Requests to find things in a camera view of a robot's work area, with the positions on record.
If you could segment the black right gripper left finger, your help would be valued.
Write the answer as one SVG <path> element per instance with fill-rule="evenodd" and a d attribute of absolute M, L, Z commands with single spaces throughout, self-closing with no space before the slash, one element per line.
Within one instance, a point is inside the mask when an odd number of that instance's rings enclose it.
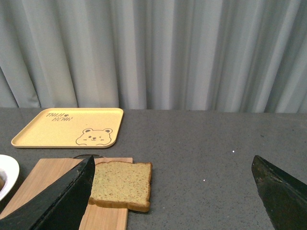
<path fill-rule="evenodd" d="M 91 195 L 95 162 L 82 160 L 0 221 L 2 230 L 77 230 Z"/>

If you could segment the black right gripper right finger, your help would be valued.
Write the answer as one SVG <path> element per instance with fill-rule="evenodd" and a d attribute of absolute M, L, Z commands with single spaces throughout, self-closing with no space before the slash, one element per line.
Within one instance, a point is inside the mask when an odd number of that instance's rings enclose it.
<path fill-rule="evenodd" d="M 259 155 L 251 171 L 258 194 L 276 230 L 307 228 L 307 185 Z"/>

